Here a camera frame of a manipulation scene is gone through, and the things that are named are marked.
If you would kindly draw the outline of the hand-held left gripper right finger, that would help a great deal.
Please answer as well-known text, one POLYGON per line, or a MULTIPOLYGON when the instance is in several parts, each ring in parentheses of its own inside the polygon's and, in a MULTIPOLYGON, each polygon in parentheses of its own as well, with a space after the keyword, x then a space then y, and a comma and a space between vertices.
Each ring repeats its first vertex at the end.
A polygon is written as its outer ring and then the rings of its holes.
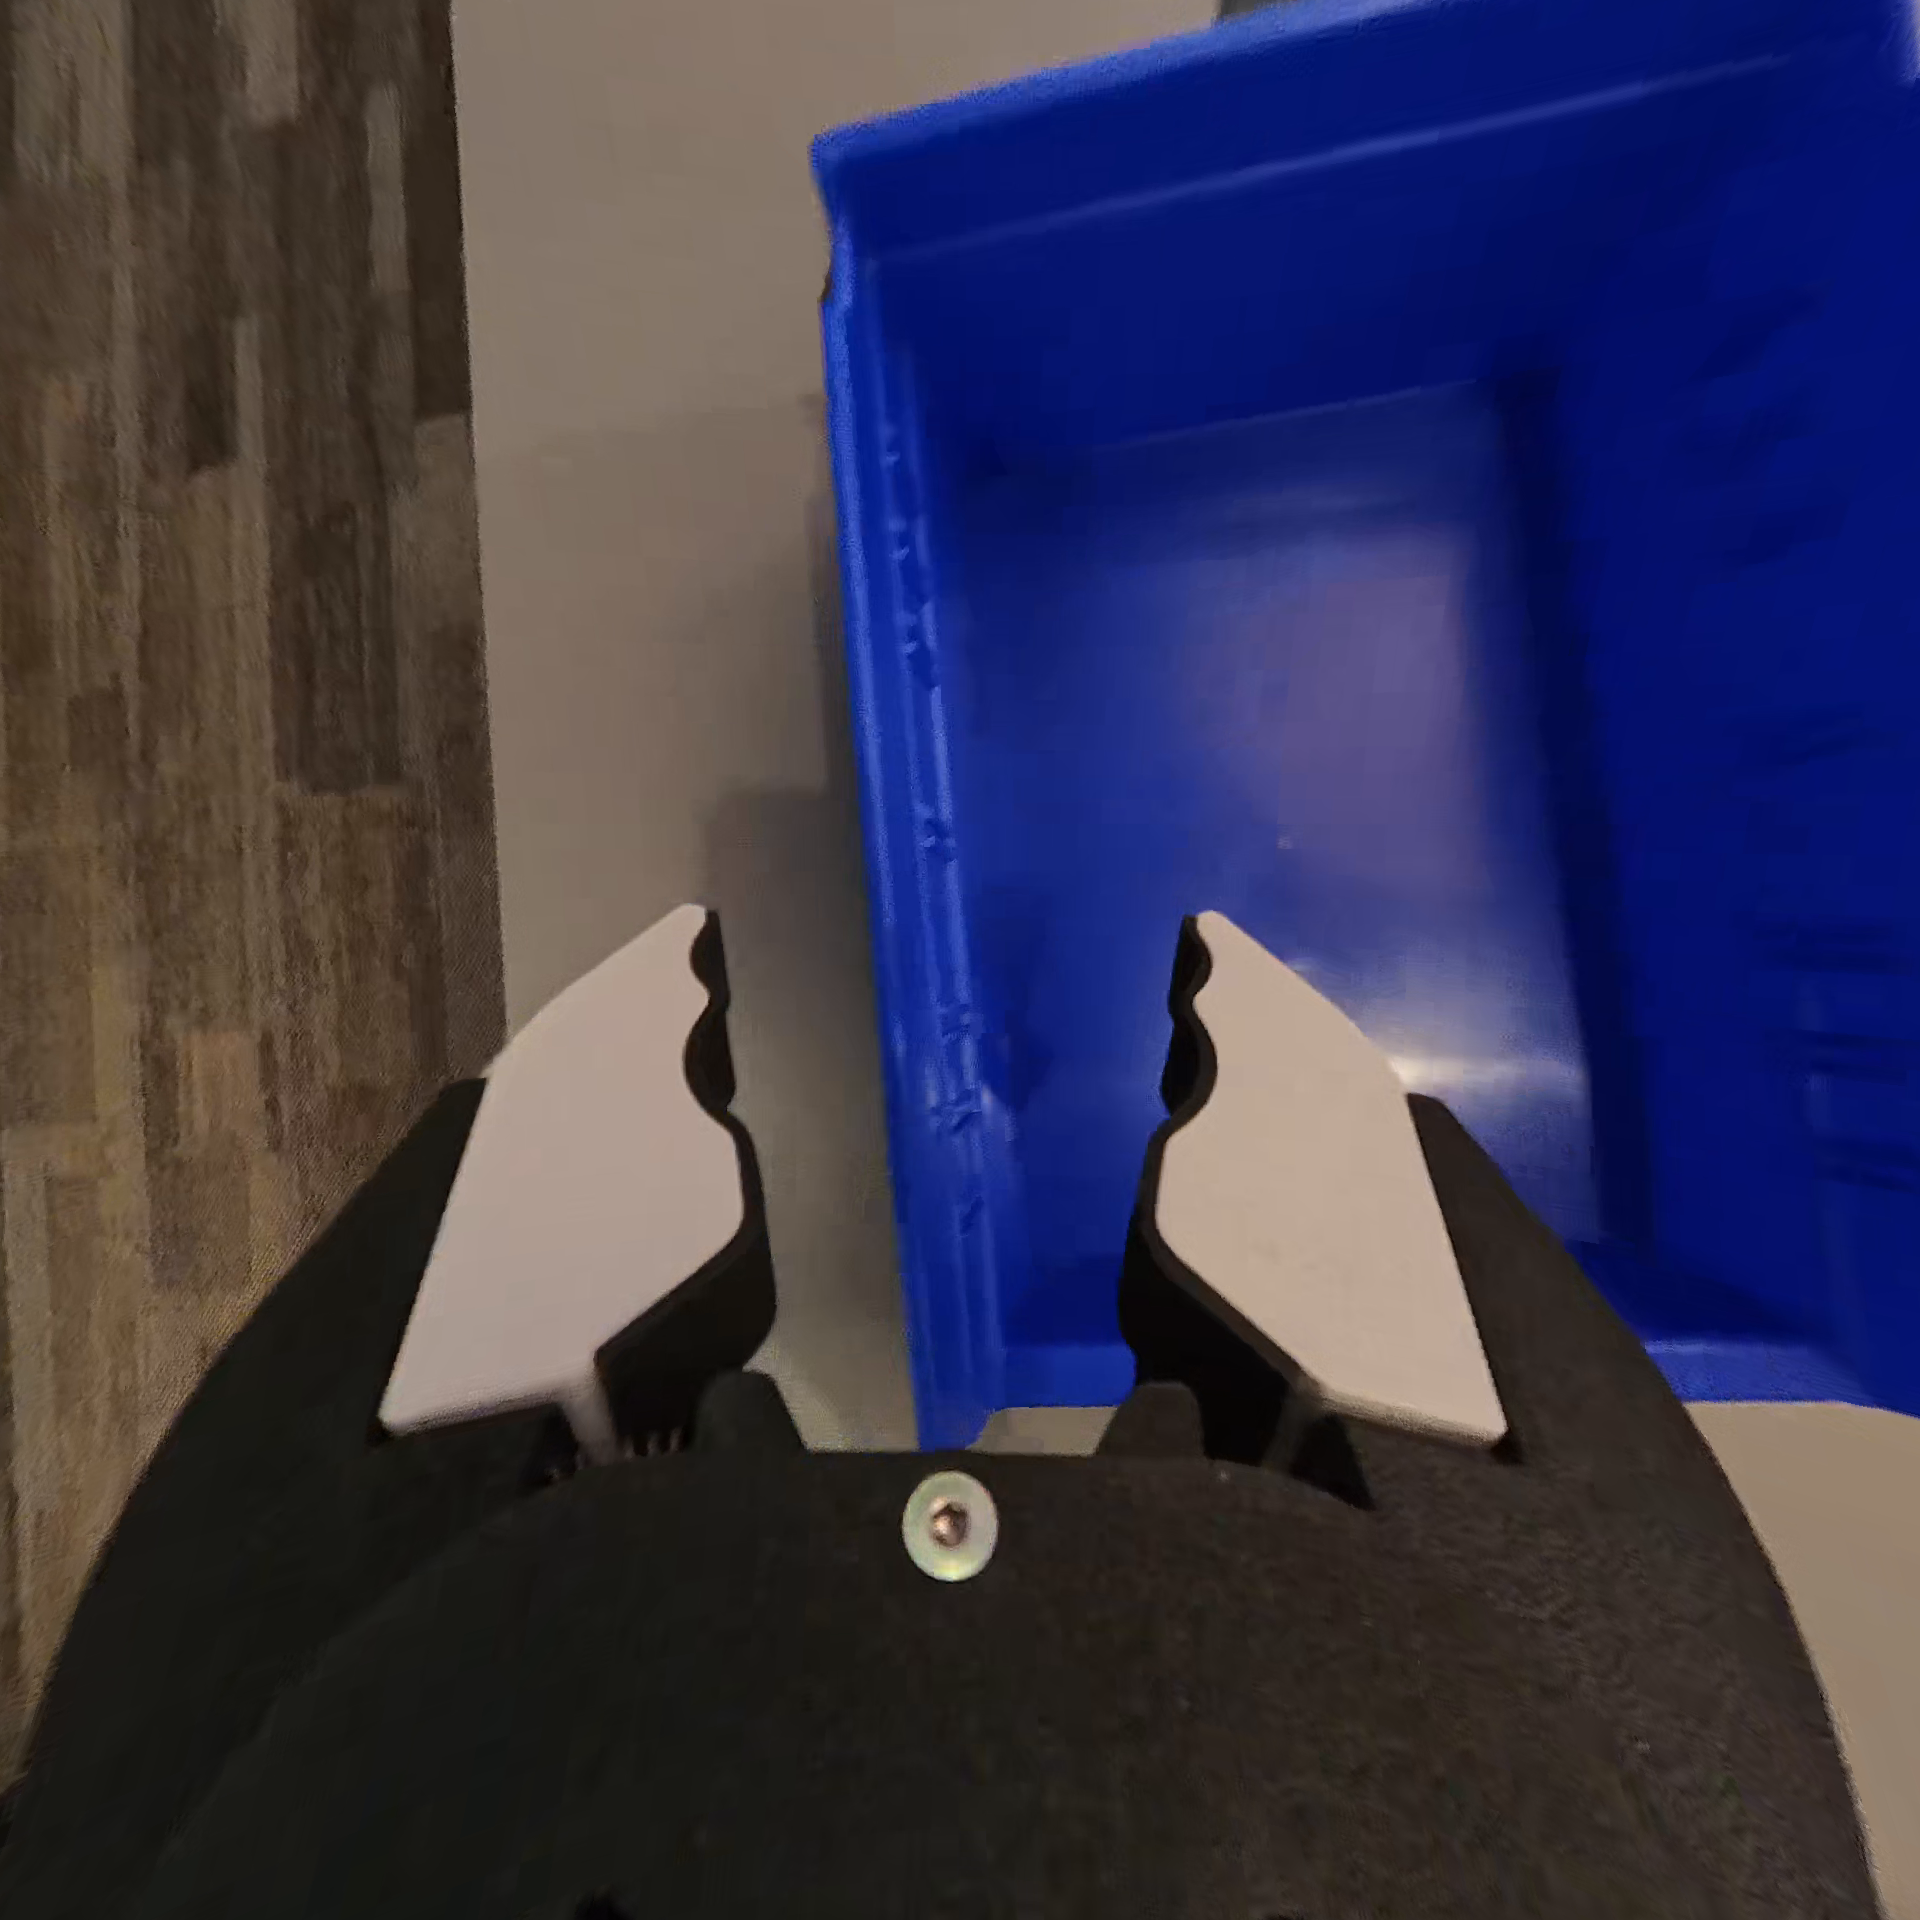
POLYGON ((1126 1412, 1296 1468, 1335 1423, 1496 1453, 1496 1371, 1410 1097, 1377 1043, 1225 915, 1186 916, 1119 1264, 1126 1412))

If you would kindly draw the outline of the blue plastic bin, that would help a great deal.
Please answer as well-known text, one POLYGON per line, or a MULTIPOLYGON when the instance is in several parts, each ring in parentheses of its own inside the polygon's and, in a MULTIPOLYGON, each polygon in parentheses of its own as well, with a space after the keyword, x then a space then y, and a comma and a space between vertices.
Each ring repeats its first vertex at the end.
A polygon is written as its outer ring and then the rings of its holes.
POLYGON ((1283 2, 815 179, 921 1440, 1130 1391, 1208 906, 1680 1397, 1918 1412, 1918 2, 1283 2))

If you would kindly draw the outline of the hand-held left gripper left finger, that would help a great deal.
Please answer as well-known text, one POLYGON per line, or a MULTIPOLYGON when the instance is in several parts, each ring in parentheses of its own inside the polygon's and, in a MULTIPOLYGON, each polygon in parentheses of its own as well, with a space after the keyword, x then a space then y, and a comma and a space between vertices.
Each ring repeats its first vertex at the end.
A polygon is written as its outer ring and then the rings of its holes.
POLYGON ((551 1408, 588 1459, 692 1440, 778 1317, 732 1110, 719 915, 678 904, 541 1006, 484 1076, 380 1421, 551 1408))

